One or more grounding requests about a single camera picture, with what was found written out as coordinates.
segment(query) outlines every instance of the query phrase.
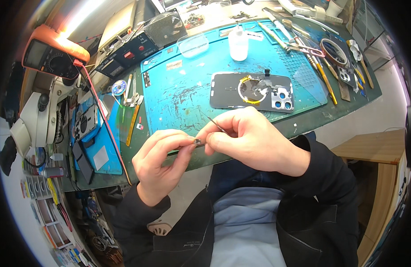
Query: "orange multimeter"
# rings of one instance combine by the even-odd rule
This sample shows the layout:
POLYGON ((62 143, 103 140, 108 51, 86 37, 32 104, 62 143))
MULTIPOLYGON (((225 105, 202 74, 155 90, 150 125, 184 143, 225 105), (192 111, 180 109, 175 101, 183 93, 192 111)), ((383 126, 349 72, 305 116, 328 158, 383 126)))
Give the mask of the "orange multimeter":
POLYGON ((27 43, 21 65, 37 71, 49 73, 66 79, 79 75, 73 61, 83 64, 90 60, 90 54, 80 45, 65 38, 45 24, 37 27, 27 43))

